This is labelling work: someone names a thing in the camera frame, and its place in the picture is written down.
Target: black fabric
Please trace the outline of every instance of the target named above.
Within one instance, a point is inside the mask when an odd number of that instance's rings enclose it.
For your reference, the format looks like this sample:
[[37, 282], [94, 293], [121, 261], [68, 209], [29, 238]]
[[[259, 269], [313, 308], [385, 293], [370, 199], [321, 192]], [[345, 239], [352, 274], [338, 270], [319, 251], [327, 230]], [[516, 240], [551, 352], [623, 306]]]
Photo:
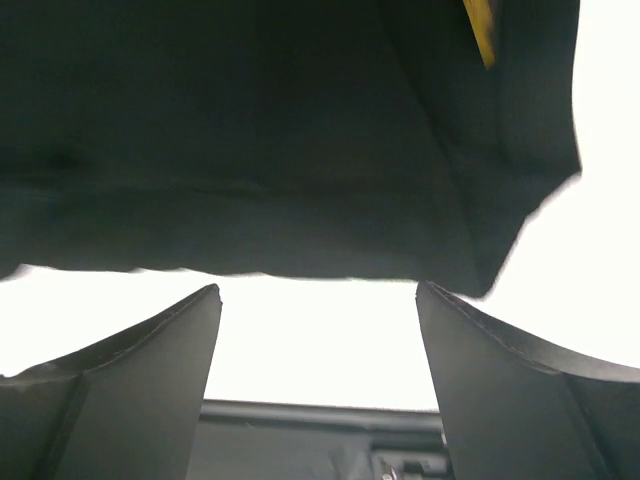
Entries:
[[491, 287], [579, 171], [578, 0], [0, 0], [0, 273]]
[[458, 480], [640, 478], [640, 369], [554, 345], [433, 284], [417, 304]]

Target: white background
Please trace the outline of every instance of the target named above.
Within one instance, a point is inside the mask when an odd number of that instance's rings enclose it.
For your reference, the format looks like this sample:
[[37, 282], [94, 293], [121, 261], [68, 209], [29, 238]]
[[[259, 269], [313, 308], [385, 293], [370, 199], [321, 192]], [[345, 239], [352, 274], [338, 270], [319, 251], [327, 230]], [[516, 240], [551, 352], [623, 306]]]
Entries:
[[[640, 367], [637, 18], [635, 0], [582, 1], [574, 113], [584, 174], [529, 222], [477, 305]], [[30, 268], [0, 283], [0, 373], [80, 349], [213, 281], [224, 313], [207, 398], [437, 408], [411, 283]]]

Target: black object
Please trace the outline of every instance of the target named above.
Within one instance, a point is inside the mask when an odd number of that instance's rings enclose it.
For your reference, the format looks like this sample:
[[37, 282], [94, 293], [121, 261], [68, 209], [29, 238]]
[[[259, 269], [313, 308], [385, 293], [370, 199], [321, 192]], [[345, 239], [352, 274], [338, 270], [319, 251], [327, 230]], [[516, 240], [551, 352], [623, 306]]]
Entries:
[[205, 287], [159, 315], [0, 377], [0, 478], [183, 480], [218, 334]]
[[553, 345], [433, 284], [417, 302], [458, 480], [640, 478], [640, 370]]
[[429, 279], [484, 295], [580, 170], [578, 0], [0, 0], [0, 276]]
[[439, 415], [207, 400], [187, 480], [387, 480], [383, 464], [452, 480]]

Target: yellow tag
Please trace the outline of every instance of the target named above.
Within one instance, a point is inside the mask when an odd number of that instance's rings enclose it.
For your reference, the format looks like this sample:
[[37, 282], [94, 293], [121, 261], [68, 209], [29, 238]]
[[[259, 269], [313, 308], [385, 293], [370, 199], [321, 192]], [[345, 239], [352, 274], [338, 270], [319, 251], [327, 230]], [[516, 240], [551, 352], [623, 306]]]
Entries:
[[485, 67], [490, 68], [496, 63], [496, 51], [493, 42], [493, 28], [495, 22], [491, 0], [463, 0], [467, 14], [471, 21], [471, 28], [476, 37], [480, 55]]

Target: dark gray cloth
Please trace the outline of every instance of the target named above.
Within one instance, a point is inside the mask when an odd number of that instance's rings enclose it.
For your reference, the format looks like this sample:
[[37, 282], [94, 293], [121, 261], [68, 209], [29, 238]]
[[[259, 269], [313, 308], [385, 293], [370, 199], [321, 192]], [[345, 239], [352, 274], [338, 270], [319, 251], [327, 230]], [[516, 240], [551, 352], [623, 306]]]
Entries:
[[0, 0], [0, 273], [191, 268], [487, 292], [580, 169], [578, 0]]

